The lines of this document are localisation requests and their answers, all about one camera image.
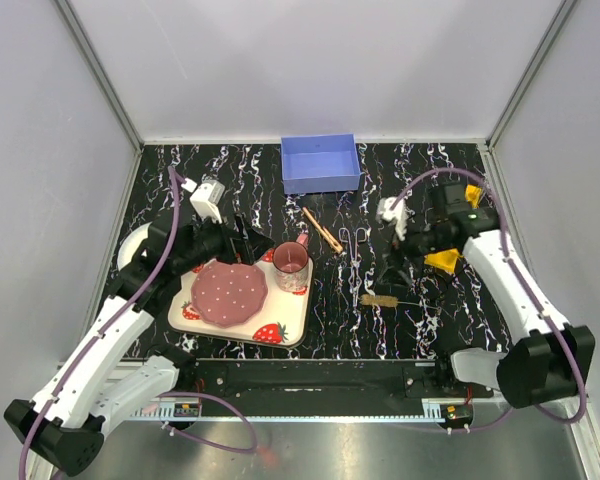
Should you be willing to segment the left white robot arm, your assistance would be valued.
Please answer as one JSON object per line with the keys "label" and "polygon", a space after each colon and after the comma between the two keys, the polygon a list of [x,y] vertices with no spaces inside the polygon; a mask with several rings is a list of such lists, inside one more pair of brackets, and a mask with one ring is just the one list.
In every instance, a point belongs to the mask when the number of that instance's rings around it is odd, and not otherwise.
{"label": "left white robot arm", "polygon": [[30,400],[15,399],[4,419],[23,444],[69,477],[82,473],[106,437],[151,399],[188,394],[194,357],[169,344],[120,384],[104,386],[131,344],[168,312],[181,278],[211,260],[255,264],[274,245],[236,215],[229,227],[210,219],[182,223],[173,212],[134,230],[120,249],[124,265],[85,337],[52,379]]}

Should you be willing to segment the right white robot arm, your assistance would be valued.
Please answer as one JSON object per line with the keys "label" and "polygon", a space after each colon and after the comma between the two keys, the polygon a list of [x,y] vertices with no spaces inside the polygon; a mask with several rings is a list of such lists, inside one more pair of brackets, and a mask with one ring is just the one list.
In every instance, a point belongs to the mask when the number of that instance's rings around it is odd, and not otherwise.
{"label": "right white robot arm", "polygon": [[468,347],[446,354],[433,374],[437,390],[452,397],[469,383],[481,385],[516,409],[584,395],[595,348],[591,330],[571,326],[541,291],[495,209],[472,206],[460,184],[433,187],[429,195],[434,220],[417,233],[407,230],[404,201],[380,200],[377,217],[394,228],[381,282],[411,285],[418,260],[455,249],[486,286],[513,342],[505,353]]}

